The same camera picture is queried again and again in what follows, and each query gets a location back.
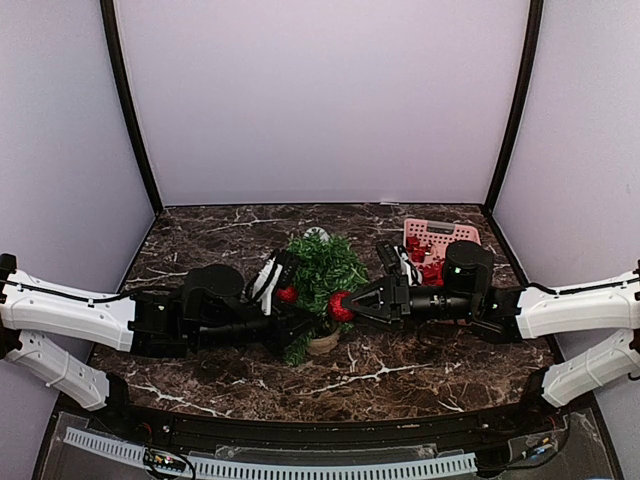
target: white wall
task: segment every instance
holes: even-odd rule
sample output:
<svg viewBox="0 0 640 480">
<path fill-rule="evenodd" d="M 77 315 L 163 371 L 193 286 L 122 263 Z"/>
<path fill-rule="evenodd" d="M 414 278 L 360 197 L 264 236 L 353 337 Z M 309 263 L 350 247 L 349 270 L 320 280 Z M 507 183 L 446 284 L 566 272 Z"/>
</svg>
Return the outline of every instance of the white wall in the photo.
<svg viewBox="0 0 640 480">
<path fill-rule="evenodd" d="M 113 291 L 153 213 L 101 22 L 98 1 L 2 2 L 0 251 L 44 279 Z M 0 383 L 2 477 L 31 478 L 56 393 L 4 362 Z"/>
<path fill-rule="evenodd" d="M 167 205 L 482 202 L 526 0 L 118 0 Z"/>
<path fill-rule="evenodd" d="M 531 280 L 566 285 L 640 258 L 640 3 L 545 4 L 497 219 Z M 567 334 L 572 356 L 609 332 Z M 626 476 L 640 472 L 640 389 L 597 394 Z"/>
</svg>

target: small white object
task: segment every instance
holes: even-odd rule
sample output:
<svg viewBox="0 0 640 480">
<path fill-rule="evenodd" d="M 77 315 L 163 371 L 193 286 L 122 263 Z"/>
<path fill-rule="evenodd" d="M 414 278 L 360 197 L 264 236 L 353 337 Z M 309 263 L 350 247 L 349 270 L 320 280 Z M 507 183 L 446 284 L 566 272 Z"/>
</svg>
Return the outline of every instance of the small white object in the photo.
<svg viewBox="0 0 640 480">
<path fill-rule="evenodd" d="M 128 323 L 135 319 L 135 301 L 123 298 L 109 303 L 81 302 L 35 292 L 24 288 L 24 285 L 95 299 L 114 295 L 44 282 L 21 270 L 9 275 L 9 280 L 19 285 L 4 286 L 3 293 L 7 299 L 0 304 L 0 315 L 6 328 L 57 333 L 101 343 L 123 352 L 131 350 L 133 332 L 129 330 Z"/>
<path fill-rule="evenodd" d="M 619 277 L 561 287 L 558 290 L 583 288 L 637 278 L 633 272 Z M 640 302 L 634 295 L 640 282 L 607 287 L 571 295 L 549 295 L 529 287 L 520 295 L 522 309 L 516 317 L 522 338 L 536 338 L 550 333 L 593 330 L 597 328 L 640 328 Z"/>
<path fill-rule="evenodd" d="M 409 280 L 409 285 L 412 287 L 419 287 L 420 285 L 422 285 L 422 272 L 420 272 L 420 270 L 418 270 L 417 268 L 413 267 L 413 264 L 411 263 L 411 260 L 409 259 L 409 255 L 406 253 L 406 250 L 400 253 L 400 249 L 398 247 L 393 247 L 393 249 L 396 251 L 396 255 L 400 257 L 400 268 L 402 268 L 402 274 L 406 276 L 407 279 Z M 415 280 L 411 275 L 411 271 L 413 270 L 412 267 L 415 269 L 415 272 L 417 273 L 417 278 Z"/>
<path fill-rule="evenodd" d="M 7 353 L 5 360 L 24 366 L 82 408 L 92 411 L 106 406 L 109 380 L 104 372 L 88 367 L 40 332 L 23 330 L 19 339 L 22 348 Z"/>
<path fill-rule="evenodd" d="M 267 286 L 267 288 L 265 288 L 262 296 L 259 299 L 261 302 L 262 313 L 264 313 L 266 316 L 271 315 L 273 291 L 275 290 L 278 279 L 280 278 L 280 274 L 282 273 L 282 265 L 275 264 L 272 258 L 267 260 L 267 264 L 262 268 L 262 270 L 260 270 L 258 278 L 256 278 L 256 281 L 253 284 L 253 289 L 251 290 L 251 295 L 255 297 L 256 294 L 262 289 L 262 286 L 269 278 L 269 273 L 274 268 L 276 269 L 275 275 L 273 276 L 273 278 L 269 282 L 269 285 Z"/>
<path fill-rule="evenodd" d="M 640 354 L 629 348 L 632 330 L 618 330 L 577 357 L 553 365 L 544 376 L 542 398 L 554 407 L 628 373 L 640 370 Z"/>
<path fill-rule="evenodd" d="M 304 232 L 304 237 L 308 238 L 311 235 L 319 235 L 320 236 L 320 240 L 322 240 L 323 242 L 328 242 L 331 237 L 329 236 L 329 234 L 327 233 L 327 231 L 324 228 L 320 228 L 320 227 L 311 227 L 309 230 L 307 230 L 306 232 Z"/>
</svg>

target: artificial plant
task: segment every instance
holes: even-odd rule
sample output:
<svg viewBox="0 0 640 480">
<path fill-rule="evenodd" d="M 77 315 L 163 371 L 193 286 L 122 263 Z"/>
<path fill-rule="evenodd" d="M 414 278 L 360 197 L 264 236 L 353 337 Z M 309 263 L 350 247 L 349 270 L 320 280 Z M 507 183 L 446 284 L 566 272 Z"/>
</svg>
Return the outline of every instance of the artificial plant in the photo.
<svg viewBox="0 0 640 480">
<path fill-rule="evenodd" d="M 327 313 L 329 299 L 336 292 L 353 292 L 369 283 L 367 267 L 351 249 L 349 241 L 340 236 L 328 239 L 318 233 L 293 238 L 289 252 L 300 259 L 293 280 L 298 298 L 296 305 L 322 318 L 322 324 L 289 345 L 284 359 L 289 365 L 304 361 L 307 346 L 313 338 L 333 333 L 336 328 L 350 330 L 352 323 L 338 323 Z"/>
</svg>

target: plant pot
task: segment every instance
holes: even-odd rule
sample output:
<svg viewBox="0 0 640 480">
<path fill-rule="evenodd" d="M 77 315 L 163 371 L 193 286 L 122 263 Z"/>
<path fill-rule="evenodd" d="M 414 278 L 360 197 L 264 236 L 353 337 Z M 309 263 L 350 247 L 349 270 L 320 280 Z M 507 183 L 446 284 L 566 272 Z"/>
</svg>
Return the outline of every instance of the plant pot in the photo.
<svg viewBox="0 0 640 480">
<path fill-rule="evenodd" d="M 331 335 L 322 338 L 314 338 L 307 346 L 309 355 L 324 355 L 336 348 L 340 338 L 340 330 L 336 329 Z"/>
</svg>

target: marble table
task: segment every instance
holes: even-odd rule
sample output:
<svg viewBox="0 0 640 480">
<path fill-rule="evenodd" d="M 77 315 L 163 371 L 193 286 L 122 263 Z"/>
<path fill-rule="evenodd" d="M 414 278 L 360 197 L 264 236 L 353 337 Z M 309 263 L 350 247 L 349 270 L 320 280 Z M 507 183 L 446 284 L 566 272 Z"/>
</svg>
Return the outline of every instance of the marble table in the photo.
<svg viewBox="0 0 640 480">
<path fill-rule="evenodd" d="M 294 235 L 320 226 L 346 236 L 382 275 L 375 242 L 402 241 L 406 217 L 475 226 L 496 255 L 493 283 L 517 285 L 480 209 L 472 205 L 255 205 L 176 207 L 156 221 L 128 287 L 179 285 L 194 267 L 226 263 L 245 279 Z M 465 329 L 422 325 L 396 333 L 359 326 L 324 356 L 286 366 L 262 346 L 147 359 L 97 346 L 91 365 L 118 373 L 135 404 L 249 420 L 356 421 L 415 418 L 516 402 L 527 376 L 550 365 L 545 340 L 488 345 Z"/>
</svg>

